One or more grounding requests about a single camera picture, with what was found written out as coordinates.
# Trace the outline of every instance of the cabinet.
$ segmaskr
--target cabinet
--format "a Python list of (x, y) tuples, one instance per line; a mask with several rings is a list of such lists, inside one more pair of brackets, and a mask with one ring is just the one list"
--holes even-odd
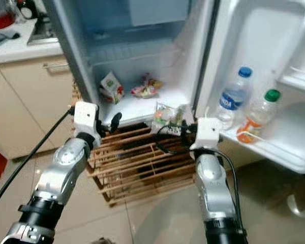
[[(0, 71), (45, 133), (68, 109), (73, 77), (64, 56), (0, 64)], [(67, 117), (49, 138), (54, 147), (72, 136), (71, 127)]]
[[(0, 152), (7, 158), (27, 155), (44, 132), (0, 73)], [(46, 141), (39, 151), (54, 148)]]

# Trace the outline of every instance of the snack package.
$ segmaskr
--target snack package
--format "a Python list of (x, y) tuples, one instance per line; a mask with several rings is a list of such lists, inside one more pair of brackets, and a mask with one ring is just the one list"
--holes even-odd
[[(151, 124), (152, 134), (156, 134), (159, 129), (166, 125), (176, 125), (180, 126), (186, 113), (187, 105), (180, 105), (177, 108), (172, 108), (165, 104), (157, 103), (155, 109), (154, 119)], [(162, 130), (161, 133), (171, 134), (171, 135), (180, 135), (180, 128), (170, 128)]]
[(131, 94), (138, 98), (151, 98), (158, 93), (158, 89), (163, 86), (159, 80), (151, 78), (149, 73), (142, 77), (143, 85), (131, 89)]
[(101, 80), (100, 93), (105, 96), (108, 102), (113, 104), (117, 104), (124, 96), (123, 87), (112, 71)]

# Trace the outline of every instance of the green bottle cap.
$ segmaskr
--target green bottle cap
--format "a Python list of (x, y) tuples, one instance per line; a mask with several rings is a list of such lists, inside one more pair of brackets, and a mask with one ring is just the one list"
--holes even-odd
[(264, 98), (265, 98), (265, 100), (267, 100), (269, 102), (276, 102), (280, 98), (280, 96), (281, 96), (281, 94), (278, 90), (271, 89), (271, 90), (267, 91)]

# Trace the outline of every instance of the cabinet handle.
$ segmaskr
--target cabinet handle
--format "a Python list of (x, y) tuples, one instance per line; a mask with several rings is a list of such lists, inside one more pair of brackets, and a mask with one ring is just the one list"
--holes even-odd
[(61, 69), (61, 68), (65, 68), (65, 67), (69, 67), (68, 63), (63, 63), (63, 64), (43, 64), (43, 69), (46, 70), (51, 70), (51, 69)]

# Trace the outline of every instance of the electrical wire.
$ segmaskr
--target electrical wire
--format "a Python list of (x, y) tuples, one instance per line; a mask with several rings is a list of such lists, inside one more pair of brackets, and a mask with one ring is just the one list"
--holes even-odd
[[(197, 132), (197, 125), (193, 124), (190, 126), (177, 126), (177, 125), (166, 125), (161, 127), (158, 132), (157, 135), (160, 135), (161, 131), (164, 128), (172, 128), (172, 127), (176, 127), (176, 128), (181, 128), (184, 129), (185, 131), (189, 130), (191, 132)], [(156, 141), (156, 146), (162, 150), (165, 153), (170, 153), (170, 154), (182, 154), (185, 152), (190, 152), (191, 150), (189, 148), (185, 149), (185, 150), (181, 150), (181, 151), (172, 151), (169, 150), (168, 148), (166, 148), (163, 144), (161, 144), (160, 142)], [(217, 150), (217, 149), (213, 149), (213, 148), (197, 148), (195, 150), (208, 150), (208, 151), (213, 151), (219, 155), (221, 155), (222, 157), (224, 157), (226, 159), (226, 161), (228, 162), (230, 169), (233, 173), (233, 181), (234, 181), (234, 194), (235, 194), (235, 210), (236, 210), (236, 218), (237, 218), (237, 222), (239, 227), (241, 228), (242, 231), (245, 231), (244, 227), (243, 227), (243, 223), (242, 223), (242, 217), (241, 217), (241, 211), (240, 211), (240, 202), (239, 202), (239, 194), (238, 194), (238, 182), (237, 182), (237, 177), (236, 177), (236, 171), (233, 165), (233, 162), (230, 160), (230, 158), (224, 154), (223, 152)]]
[(46, 139), (52, 134), (52, 132), (56, 129), (56, 127), (68, 116), (68, 114), (74, 114), (74, 107), (71, 107), (49, 130), (49, 132), (42, 138), (42, 140), (34, 147), (34, 149), (30, 152), (30, 154), (25, 158), (25, 160), (15, 169), (6, 183), (0, 189), (0, 199), (2, 195), (5, 193), (6, 189), (10, 185), (10, 183), (14, 180), (19, 171), (24, 167), (24, 165), (31, 159), (31, 157), (36, 153), (36, 151), (42, 146), (42, 144), (46, 141)]
[[(161, 131), (164, 129), (164, 128), (181, 128), (181, 129), (185, 129), (187, 130), (188, 129), (188, 126), (177, 126), (177, 125), (166, 125), (166, 126), (163, 126), (161, 127), (158, 131), (157, 131), (157, 137), (161, 135)], [(163, 152), (167, 153), (167, 154), (183, 154), (183, 153), (186, 153), (188, 152), (188, 149), (185, 148), (184, 150), (179, 150), (179, 151), (172, 151), (168, 148), (166, 148), (163, 144), (161, 144), (159, 141), (156, 141), (156, 146), (162, 150)]]

